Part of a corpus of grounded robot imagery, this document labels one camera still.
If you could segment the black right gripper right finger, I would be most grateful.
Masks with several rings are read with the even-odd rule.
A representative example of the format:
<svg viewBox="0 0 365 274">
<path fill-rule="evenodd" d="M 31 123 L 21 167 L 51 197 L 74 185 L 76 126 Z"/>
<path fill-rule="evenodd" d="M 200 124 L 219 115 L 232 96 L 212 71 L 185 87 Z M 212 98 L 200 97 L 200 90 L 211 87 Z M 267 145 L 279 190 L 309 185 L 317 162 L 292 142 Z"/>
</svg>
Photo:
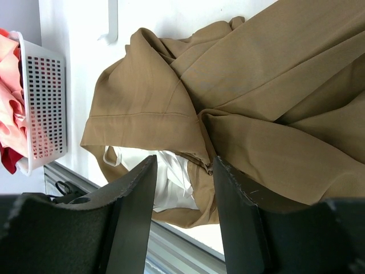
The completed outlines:
<svg viewBox="0 0 365 274">
<path fill-rule="evenodd" d="M 364 199 L 305 205 L 220 157 L 213 179 L 228 273 L 364 272 Z"/>
</svg>

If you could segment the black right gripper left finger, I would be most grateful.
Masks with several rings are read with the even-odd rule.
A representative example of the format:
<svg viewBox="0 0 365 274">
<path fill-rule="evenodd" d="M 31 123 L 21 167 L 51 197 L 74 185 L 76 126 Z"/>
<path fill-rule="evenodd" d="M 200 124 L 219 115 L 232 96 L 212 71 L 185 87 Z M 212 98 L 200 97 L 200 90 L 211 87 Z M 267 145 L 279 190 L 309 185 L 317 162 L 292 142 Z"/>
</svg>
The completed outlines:
<svg viewBox="0 0 365 274">
<path fill-rule="evenodd" d="M 157 158 L 71 202 L 1 196 L 2 273 L 143 273 Z"/>
</svg>

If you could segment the tan brown skirt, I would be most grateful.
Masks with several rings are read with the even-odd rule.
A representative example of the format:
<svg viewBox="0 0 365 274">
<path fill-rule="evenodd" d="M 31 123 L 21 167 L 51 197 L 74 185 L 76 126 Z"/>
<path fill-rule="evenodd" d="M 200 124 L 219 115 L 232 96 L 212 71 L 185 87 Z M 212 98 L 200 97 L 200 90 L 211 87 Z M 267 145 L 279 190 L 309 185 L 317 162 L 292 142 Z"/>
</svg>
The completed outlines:
<svg viewBox="0 0 365 274">
<path fill-rule="evenodd" d="M 152 217 L 217 224 L 220 156 L 291 200 L 364 196 L 364 2 L 277 1 L 187 39 L 131 36 L 96 82 L 80 145 L 108 182 L 128 171 L 120 148 L 186 160 L 194 207 Z"/>
</svg>

